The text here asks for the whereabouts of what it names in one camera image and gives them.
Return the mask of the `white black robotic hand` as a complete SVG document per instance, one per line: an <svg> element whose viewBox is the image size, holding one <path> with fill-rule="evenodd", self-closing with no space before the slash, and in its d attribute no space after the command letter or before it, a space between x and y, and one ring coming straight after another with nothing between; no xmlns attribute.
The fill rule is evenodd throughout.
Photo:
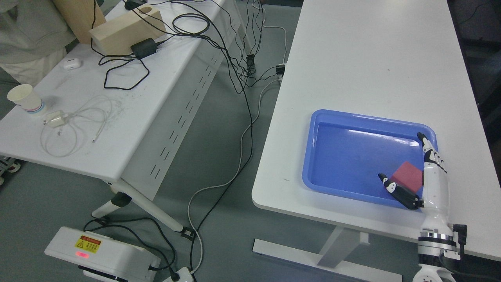
<svg viewBox="0 0 501 282"><path fill-rule="evenodd" d="M439 239L452 239L453 229L449 223L449 177L445 162L434 148L431 141L422 132L417 133L424 154L424 172L422 177L422 196L390 180L379 173L387 192L409 210L420 209L425 214L421 232L435 233Z"/></svg>

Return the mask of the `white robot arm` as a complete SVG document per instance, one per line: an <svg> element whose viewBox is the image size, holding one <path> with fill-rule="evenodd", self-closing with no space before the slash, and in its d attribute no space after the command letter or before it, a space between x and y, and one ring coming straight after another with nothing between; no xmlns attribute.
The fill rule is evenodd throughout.
<svg viewBox="0 0 501 282"><path fill-rule="evenodd" d="M418 259L420 270L413 277L414 282L455 282L457 271L464 255L466 234L460 231L458 243L452 235L438 233L436 229L424 229L418 238Z"/></svg>

